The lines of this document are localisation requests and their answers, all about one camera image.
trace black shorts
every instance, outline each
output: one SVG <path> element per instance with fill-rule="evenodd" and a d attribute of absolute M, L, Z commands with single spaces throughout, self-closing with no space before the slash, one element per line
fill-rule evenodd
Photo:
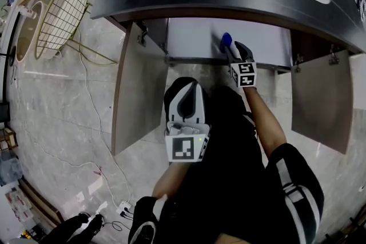
<path fill-rule="evenodd" d="M 214 243 L 220 233 L 225 233 L 256 244 L 274 240 L 276 234 L 283 236 L 279 229 L 287 230 L 291 223 L 279 214 L 285 208 L 281 205 L 281 188 L 274 190 L 271 185 L 275 181 L 272 171 L 262 164 L 255 128 L 244 117 L 241 96 L 221 87 L 207 107 L 212 129 L 204 159 L 191 165 L 176 196 L 165 203 L 154 243 Z M 315 186 L 323 195 L 293 146 L 277 148 L 268 166 L 273 165 L 272 157 L 278 160 L 288 154 L 298 173 L 309 178 L 310 184 L 304 184 L 312 189 Z"/>

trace open cabinet door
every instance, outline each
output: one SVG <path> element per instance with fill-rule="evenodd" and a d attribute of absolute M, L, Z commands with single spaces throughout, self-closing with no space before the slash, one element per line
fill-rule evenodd
<path fill-rule="evenodd" d="M 338 63 L 327 55 L 292 67 L 292 130 L 345 154 L 353 113 L 351 68 L 348 51 L 335 56 Z"/>
<path fill-rule="evenodd" d="M 162 49 L 142 33 L 136 23 L 129 24 L 114 93 L 113 155 L 160 125 L 168 66 Z"/>

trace blue object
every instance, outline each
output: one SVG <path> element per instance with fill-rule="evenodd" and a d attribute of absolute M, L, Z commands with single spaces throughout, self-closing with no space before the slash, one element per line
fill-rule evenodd
<path fill-rule="evenodd" d="M 230 36 L 230 34 L 225 33 L 221 38 L 220 52 L 225 54 L 225 47 L 230 48 L 232 42 L 233 42 L 233 38 Z"/>

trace tiled floor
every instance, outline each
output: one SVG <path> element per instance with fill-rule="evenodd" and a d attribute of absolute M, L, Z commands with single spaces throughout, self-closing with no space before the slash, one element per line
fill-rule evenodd
<path fill-rule="evenodd" d="M 80 27 L 87 45 L 119 60 L 124 33 L 104 19 L 92 21 L 86 15 Z M 97 115 L 85 89 L 85 72 L 79 55 L 62 50 L 62 58 L 34 60 L 32 54 L 17 64 L 16 81 L 8 78 L 8 100 L 11 103 L 11 127 L 17 132 L 17 150 L 25 177 L 57 207 L 64 218 L 81 210 L 95 212 L 106 202 L 101 213 L 108 222 L 130 222 L 121 218 L 113 206 L 105 180 L 93 165 L 106 175 L 114 200 L 119 204 L 128 199 L 125 178 L 113 164 L 103 146 Z M 88 85 L 101 116 L 101 129 L 110 145 L 112 109 L 118 66 L 98 67 L 85 62 Z M 167 87 L 179 76 L 192 76 L 208 92 L 218 84 L 230 84 L 226 68 L 199 65 L 177 65 L 169 69 Z M 324 193 L 325 208 L 317 239 L 331 233 L 355 216 L 365 202 L 361 187 L 366 178 L 366 113 L 355 110 L 352 139 L 347 155 L 341 155 L 291 131 L 291 76 L 271 71 L 258 72 L 257 87 L 270 109 L 280 121 L 288 141 L 296 146 L 317 175 Z M 116 157 L 125 172 L 132 191 L 132 203 L 149 195 L 160 175 L 168 166 L 164 145 L 164 120 L 155 131 L 145 136 Z M 100 244 L 127 243 L 128 230 L 117 232 L 104 227 L 94 241 Z"/>

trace person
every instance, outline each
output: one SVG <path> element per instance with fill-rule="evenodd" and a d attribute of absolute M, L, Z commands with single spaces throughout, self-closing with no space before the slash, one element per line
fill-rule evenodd
<path fill-rule="evenodd" d="M 80 234 L 71 238 L 83 223 L 89 222 L 89 218 L 89 214 L 79 213 L 76 217 L 66 220 L 53 229 L 40 241 L 40 244 L 89 244 L 103 225 L 101 214 L 97 214 Z"/>
<path fill-rule="evenodd" d="M 179 78 L 166 91 L 167 122 L 171 100 L 191 81 Z M 137 202 L 129 244 L 313 242 L 324 205 L 319 182 L 256 88 L 244 93 L 251 113 L 226 86 L 205 94 L 211 131 L 202 162 L 169 166 Z M 153 208 L 165 195 L 158 221 Z"/>

